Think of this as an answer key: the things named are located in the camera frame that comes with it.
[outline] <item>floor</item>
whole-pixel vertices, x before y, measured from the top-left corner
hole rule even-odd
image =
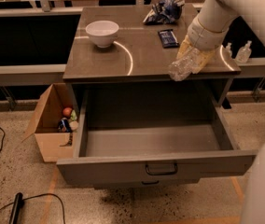
[[[229,93],[231,109],[223,109],[241,149],[265,142],[265,93],[255,102],[249,93]],[[30,198],[54,193],[63,202],[65,223],[236,224],[244,200],[244,176],[201,179],[197,184],[143,189],[83,189],[67,185],[54,163],[44,163],[35,138],[22,141],[35,101],[18,102],[14,111],[0,103],[0,127],[5,131],[0,154],[0,208],[17,193]],[[0,130],[0,146],[3,132]],[[12,205],[0,212],[8,223]],[[19,223],[63,223],[56,196],[26,200]]]

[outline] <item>drawer handle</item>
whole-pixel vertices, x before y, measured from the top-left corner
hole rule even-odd
[[[153,181],[153,182],[143,182],[142,181],[142,184],[143,185],[155,185],[155,184],[159,184],[160,183],[160,181],[158,180],[158,181]]]
[[[153,173],[149,170],[149,165],[146,164],[146,172],[149,174],[149,175],[175,175],[177,174],[178,172],[178,166],[177,166],[177,163],[174,164],[174,170],[173,171],[170,171],[170,172],[157,172],[157,173]]]

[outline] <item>white bowl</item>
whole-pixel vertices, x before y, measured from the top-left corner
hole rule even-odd
[[[118,37],[119,26],[113,21],[95,21],[86,27],[86,33],[97,47],[108,48]]]

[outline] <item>white bottle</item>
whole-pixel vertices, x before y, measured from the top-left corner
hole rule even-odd
[[[228,42],[227,46],[225,49],[227,50],[228,54],[232,57],[232,50],[231,50],[231,42]]]
[[[244,47],[241,47],[236,55],[236,62],[238,63],[247,63],[250,55],[252,53],[252,49],[250,48],[252,41],[247,41]]]

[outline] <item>red apple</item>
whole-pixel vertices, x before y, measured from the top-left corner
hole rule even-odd
[[[73,111],[73,109],[71,107],[64,108],[63,109],[63,116],[69,119],[72,111]]]

